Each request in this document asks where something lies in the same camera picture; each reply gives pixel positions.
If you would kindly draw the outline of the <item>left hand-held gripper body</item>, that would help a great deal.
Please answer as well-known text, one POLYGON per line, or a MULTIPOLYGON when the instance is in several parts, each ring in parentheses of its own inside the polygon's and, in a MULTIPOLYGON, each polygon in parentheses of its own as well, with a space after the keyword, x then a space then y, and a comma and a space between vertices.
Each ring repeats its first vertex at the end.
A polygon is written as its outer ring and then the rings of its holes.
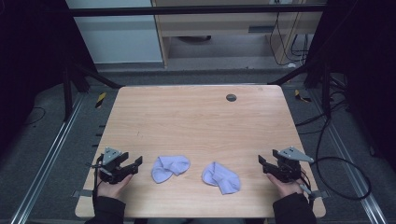
POLYGON ((120 164, 116 163, 116 158, 121 155, 122 152, 111 147, 106 147, 105 152, 98 158, 98 164, 96 168, 99 169, 99 177, 109 183, 117 184, 126 177, 122 173, 120 164))

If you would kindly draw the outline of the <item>metal floor rail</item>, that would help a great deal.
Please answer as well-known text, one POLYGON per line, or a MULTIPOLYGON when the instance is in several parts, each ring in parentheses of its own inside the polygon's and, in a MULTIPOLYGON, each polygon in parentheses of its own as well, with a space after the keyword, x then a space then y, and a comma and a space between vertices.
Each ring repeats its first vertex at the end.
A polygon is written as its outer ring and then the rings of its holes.
POLYGON ((50 171, 52 170, 54 163, 57 161, 59 153, 62 151, 64 142, 75 123, 84 98, 85 95, 83 93, 77 94, 76 100, 72 104, 72 112, 69 118, 62 123, 59 132, 57 132, 57 135, 55 136, 45 159, 43 160, 32 184, 30 185, 30 188, 23 197, 23 200, 12 216, 12 219, 9 221, 9 224, 25 224, 28 220, 38 196, 47 182, 50 171))
POLYGON ((325 132, 330 136, 330 140, 333 144, 336 156, 333 158, 334 161, 340 161, 346 171, 346 175, 357 194, 360 197, 359 202, 369 218, 372 224, 389 224, 385 215, 382 212, 375 196, 372 193, 372 187, 368 183, 367 175, 360 170, 360 168, 353 162, 350 154, 347 151, 347 147, 344 144, 340 133, 336 130, 335 126, 332 124, 332 120, 325 116, 324 127, 322 128, 320 138, 315 152, 315 161, 317 162, 317 170, 319 173, 319 147, 321 144, 322 136, 325 132))

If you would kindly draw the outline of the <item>grey table edge bracket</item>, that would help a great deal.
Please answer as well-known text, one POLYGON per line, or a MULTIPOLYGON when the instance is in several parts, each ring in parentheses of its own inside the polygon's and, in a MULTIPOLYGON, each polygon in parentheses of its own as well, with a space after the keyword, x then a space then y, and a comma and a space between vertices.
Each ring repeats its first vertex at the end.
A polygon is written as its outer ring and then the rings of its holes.
POLYGON ((72 193, 72 197, 74 197, 74 198, 91 197, 91 196, 92 196, 92 190, 89 190, 89 189, 75 190, 72 193))
POLYGON ((327 190, 315 190, 309 194, 310 200, 315 200, 316 198, 328 198, 329 193, 327 190))

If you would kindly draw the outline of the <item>black curtain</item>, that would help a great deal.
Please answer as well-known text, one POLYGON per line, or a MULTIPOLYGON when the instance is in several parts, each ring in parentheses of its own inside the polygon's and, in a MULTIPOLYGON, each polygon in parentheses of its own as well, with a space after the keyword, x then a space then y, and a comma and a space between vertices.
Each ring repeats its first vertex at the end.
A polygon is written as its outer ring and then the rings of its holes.
POLYGON ((0 0, 0 158, 33 110, 35 97, 63 82, 64 59, 94 62, 66 0, 0 0))
POLYGON ((308 61, 346 75, 347 97, 396 172, 396 0, 325 0, 308 61))

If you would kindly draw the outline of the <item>person's left hand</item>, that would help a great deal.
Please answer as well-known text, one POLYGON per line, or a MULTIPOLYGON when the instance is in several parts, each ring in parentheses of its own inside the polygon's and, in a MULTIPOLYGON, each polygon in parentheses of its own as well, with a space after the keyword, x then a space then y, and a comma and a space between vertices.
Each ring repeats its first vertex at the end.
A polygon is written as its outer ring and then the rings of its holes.
POLYGON ((118 200, 121 196, 122 191, 130 183, 132 178, 132 175, 127 175, 121 180, 121 182, 117 184, 109 184, 103 180, 100 180, 100 182, 97 184, 97 196, 118 200))

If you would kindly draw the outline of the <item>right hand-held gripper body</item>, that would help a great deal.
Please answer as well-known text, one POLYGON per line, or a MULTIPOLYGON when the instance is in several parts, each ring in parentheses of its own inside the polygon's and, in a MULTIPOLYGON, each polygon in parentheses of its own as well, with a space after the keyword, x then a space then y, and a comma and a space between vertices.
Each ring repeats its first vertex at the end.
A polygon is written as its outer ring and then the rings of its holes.
POLYGON ((288 183, 301 178, 302 167, 300 162, 313 163, 314 160, 295 147, 279 150, 281 159, 276 160, 276 170, 271 174, 278 180, 288 183))

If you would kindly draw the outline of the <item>white cabinet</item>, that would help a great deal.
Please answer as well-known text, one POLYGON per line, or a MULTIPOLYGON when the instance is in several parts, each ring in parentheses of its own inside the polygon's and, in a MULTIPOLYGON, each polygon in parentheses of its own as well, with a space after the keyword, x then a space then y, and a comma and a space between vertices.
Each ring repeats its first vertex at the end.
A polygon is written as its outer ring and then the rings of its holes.
MULTIPOLYGON (((66 0, 70 9, 151 7, 150 0, 66 0)), ((154 17, 75 17, 78 29, 96 64, 161 63, 154 17)))

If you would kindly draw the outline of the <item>light wooden desk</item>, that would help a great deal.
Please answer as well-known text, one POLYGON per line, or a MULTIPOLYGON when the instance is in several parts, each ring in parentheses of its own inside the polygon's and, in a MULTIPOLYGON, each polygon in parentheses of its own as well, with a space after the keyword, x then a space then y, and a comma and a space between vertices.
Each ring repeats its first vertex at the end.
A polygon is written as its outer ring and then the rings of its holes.
MULTIPOLYGON (((323 3, 325 0, 150 0, 155 7, 221 5, 291 5, 323 3)), ((312 35, 318 27, 320 12, 231 13, 157 15, 157 33, 163 61, 168 62, 170 43, 178 36, 265 35, 277 63, 291 59, 289 51, 297 35, 312 35)))

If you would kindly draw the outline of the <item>person's right hand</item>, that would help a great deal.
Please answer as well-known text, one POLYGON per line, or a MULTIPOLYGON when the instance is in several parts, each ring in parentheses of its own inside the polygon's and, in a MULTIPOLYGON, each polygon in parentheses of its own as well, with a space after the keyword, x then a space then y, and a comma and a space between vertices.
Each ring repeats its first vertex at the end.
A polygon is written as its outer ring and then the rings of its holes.
POLYGON ((304 191, 301 188, 301 185, 303 184, 303 181, 301 179, 294 180, 288 183, 284 183, 280 180, 278 180, 275 176, 271 174, 266 175, 269 181, 275 185, 279 197, 281 199, 290 196, 291 194, 297 193, 297 194, 303 194, 304 191))

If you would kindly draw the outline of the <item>black horizontal frame bar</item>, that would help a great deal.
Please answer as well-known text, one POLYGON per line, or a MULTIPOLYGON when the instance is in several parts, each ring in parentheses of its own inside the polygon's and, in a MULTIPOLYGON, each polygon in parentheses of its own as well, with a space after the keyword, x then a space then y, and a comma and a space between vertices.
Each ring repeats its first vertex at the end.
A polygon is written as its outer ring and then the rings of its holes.
POLYGON ((189 14, 228 14, 228 13, 277 13, 277 12, 318 12, 327 4, 298 5, 229 5, 229 6, 190 6, 190 7, 117 7, 117 8, 77 8, 68 9, 73 17, 95 16, 145 16, 145 15, 189 15, 189 14))

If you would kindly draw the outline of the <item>light purple sock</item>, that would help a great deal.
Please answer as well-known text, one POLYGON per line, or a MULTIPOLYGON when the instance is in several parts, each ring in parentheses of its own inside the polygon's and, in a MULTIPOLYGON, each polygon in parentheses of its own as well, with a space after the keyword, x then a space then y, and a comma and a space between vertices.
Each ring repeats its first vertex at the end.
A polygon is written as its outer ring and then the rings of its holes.
POLYGON ((233 194, 241 189, 239 176, 215 161, 203 170, 202 179, 207 185, 219 187, 223 195, 233 194))
POLYGON ((181 175, 190 168, 190 160, 185 156, 160 156, 156 159, 151 170, 151 177, 160 184, 172 175, 181 175))

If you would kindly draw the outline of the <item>black metal stand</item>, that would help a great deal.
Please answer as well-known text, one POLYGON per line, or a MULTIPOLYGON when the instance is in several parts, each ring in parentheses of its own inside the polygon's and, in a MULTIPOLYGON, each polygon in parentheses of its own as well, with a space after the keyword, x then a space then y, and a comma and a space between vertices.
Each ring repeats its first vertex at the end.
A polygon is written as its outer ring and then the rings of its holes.
POLYGON ((294 69, 285 76, 269 82, 269 85, 281 86, 288 80, 291 80, 302 73, 307 73, 304 85, 307 88, 315 87, 319 82, 321 82, 321 108, 325 116, 329 118, 331 116, 331 106, 330 106, 330 80, 331 80, 331 68, 326 62, 320 62, 318 60, 313 60, 304 65, 294 69))
POLYGON ((100 76, 97 71, 93 71, 78 63, 69 63, 64 67, 62 74, 64 87, 64 121, 68 121, 73 114, 71 85, 74 84, 79 92, 87 92, 90 89, 90 84, 86 80, 85 76, 92 77, 112 89, 121 88, 121 84, 117 84, 100 76))

